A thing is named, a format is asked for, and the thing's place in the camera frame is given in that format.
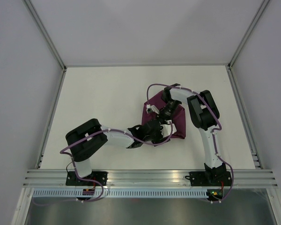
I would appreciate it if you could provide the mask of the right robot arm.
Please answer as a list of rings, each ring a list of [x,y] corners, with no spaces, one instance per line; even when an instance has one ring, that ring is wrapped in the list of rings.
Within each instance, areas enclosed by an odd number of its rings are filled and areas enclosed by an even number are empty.
[[[174,112],[182,103],[188,105],[193,125],[199,129],[204,152],[205,174],[207,184],[217,184],[226,172],[225,163],[221,160],[218,148],[217,131],[222,129],[219,122],[219,111],[210,91],[200,93],[182,88],[179,84],[166,85],[162,100],[166,106],[160,110],[159,115],[165,120],[173,120]]]

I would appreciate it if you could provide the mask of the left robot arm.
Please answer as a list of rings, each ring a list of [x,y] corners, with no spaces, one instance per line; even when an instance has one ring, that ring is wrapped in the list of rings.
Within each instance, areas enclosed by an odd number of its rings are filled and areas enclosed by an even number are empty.
[[[159,146],[168,142],[176,132],[171,120],[150,120],[144,125],[136,125],[125,130],[103,126],[98,119],[91,119],[66,134],[76,179],[84,186],[93,180],[90,158],[103,146],[118,146],[126,149],[140,148],[142,145]]]

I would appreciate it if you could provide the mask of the purple cloth napkin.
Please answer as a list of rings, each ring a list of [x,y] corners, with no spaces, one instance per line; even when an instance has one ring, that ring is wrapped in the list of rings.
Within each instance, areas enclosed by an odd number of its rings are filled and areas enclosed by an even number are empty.
[[[149,99],[149,104],[156,106],[159,111],[166,106],[166,103],[162,100],[162,94],[163,92],[160,91]],[[141,125],[144,125],[146,122],[148,122],[151,119],[155,119],[157,115],[155,112],[147,113],[146,109],[147,109],[147,102],[145,102],[143,105]],[[185,109],[182,105],[178,105],[177,109],[175,110],[173,114],[172,122],[177,130],[172,135],[172,138],[185,139],[186,118],[185,118]]]

